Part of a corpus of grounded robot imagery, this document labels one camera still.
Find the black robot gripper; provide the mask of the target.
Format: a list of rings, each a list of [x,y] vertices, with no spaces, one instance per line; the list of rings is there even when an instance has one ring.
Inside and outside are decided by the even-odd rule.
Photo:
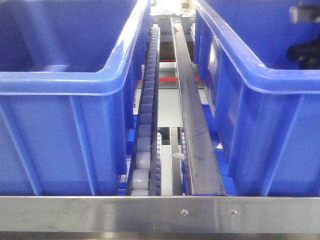
[[[311,4],[292,6],[289,10],[290,21],[297,23],[319,23],[320,5]],[[298,45],[291,45],[287,50],[287,57],[292,62],[298,62],[301,70],[319,70],[320,69],[320,33],[316,38]]]

